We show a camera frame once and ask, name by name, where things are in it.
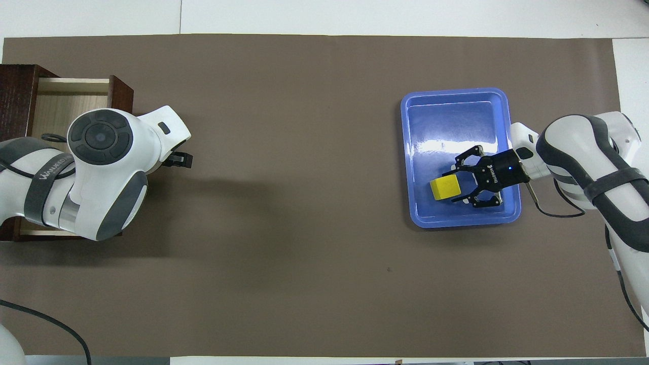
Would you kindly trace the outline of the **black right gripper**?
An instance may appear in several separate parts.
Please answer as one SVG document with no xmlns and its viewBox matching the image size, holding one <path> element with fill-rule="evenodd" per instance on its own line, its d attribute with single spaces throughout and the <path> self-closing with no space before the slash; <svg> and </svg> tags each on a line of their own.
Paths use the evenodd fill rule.
<svg viewBox="0 0 649 365">
<path fill-rule="evenodd" d="M 466 164 L 466 160 L 477 157 L 478 163 Z M 513 149 L 491 156 L 485 156 L 481 145 L 474 145 L 455 157 L 452 173 L 477 172 L 477 187 L 463 196 L 452 197 L 451 202 L 466 201 L 473 208 L 490 208 L 501 206 L 503 199 L 501 191 L 508 187 L 526 184 L 530 181 L 528 174 L 522 168 L 521 160 Z M 489 199 L 481 199 L 484 192 L 491 193 Z"/>
</svg>

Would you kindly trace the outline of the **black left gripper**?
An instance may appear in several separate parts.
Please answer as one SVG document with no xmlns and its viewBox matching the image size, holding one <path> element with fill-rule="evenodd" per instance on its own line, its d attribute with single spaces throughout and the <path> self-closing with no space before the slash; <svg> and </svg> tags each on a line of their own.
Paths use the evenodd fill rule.
<svg viewBox="0 0 649 365">
<path fill-rule="evenodd" d="M 171 152 L 169 156 L 162 162 L 162 166 L 171 168 L 188 168 L 191 169 L 193 165 L 193 155 L 185 152 Z"/>
</svg>

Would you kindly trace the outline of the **yellow block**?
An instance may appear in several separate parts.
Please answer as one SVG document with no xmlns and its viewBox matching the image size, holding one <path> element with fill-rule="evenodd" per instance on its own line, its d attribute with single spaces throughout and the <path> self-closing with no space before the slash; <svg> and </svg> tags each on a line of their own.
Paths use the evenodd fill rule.
<svg viewBox="0 0 649 365">
<path fill-rule="evenodd" d="M 456 175 L 440 176 L 429 181 L 429 187 L 436 201 L 461 195 L 461 187 Z"/>
</svg>

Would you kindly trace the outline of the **dark wooden drawer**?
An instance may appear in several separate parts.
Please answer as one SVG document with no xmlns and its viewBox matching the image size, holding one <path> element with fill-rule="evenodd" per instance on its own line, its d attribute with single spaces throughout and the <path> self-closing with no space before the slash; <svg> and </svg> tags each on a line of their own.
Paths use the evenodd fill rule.
<svg viewBox="0 0 649 365">
<path fill-rule="evenodd" d="M 71 122 L 96 108 L 116 108 L 132 113 L 134 90 L 117 76 L 105 79 L 40 77 L 35 91 L 34 112 L 22 134 L 41 140 L 42 134 L 66 136 Z M 82 237 L 16 218 L 16 242 L 77 240 Z"/>
</svg>

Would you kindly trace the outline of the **dark wooden drawer cabinet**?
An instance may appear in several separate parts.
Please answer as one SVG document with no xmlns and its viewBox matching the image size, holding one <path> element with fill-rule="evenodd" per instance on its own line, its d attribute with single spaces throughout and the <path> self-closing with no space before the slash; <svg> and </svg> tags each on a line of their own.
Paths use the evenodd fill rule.
<svg viewBox="0 0 649 365">
<path fill-rule="evenodd" d="M 0 64 L 0 141 L 31 134 L 40 78 L 58 77 L 35 64 Z M 21 233 L 18 217 L 0 218 L 0 242 L 45 242 L 52 234 Z"/>
</svg>

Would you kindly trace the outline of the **blue plastic tray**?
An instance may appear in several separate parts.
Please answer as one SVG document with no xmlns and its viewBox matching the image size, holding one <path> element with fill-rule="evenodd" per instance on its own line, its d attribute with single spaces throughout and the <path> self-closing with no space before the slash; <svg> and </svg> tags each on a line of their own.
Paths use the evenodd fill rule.
<svg viewBox="0 0 649 365">
<path fill-rule="evenodd" d="M 401 101 L 405 183 L 412 222 L 424 229 L 488 226 L 521 215 L 517 186 L 501 192 L 501 204 L 473 208 L 434 199 L 429 183 L 449 171 L 458 155 L 476 145 L 485 155 L 512 146 L 508 99 L 498 88 L 412 92 Z"/>
</svg>

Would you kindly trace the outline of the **brown paper table mat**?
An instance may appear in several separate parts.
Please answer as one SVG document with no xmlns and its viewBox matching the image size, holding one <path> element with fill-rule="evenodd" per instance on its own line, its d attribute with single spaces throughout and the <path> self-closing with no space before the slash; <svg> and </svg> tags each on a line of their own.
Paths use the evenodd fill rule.
<svg viewBox="0 0 649 365">
<path fill-rule="evenodd" d="M 619 109 L 607 39 L 136 35 L 6 39 L 3 62 L 118 76 L 169 105 L 193 168 L 161 168 L 104 242 L 0 243 L 0 298 L 93 356 L 626 357 L 643 329 L 591 211 L 422 230 L 400 104 L 496 87 L 542 131 Z"/>
</svg>

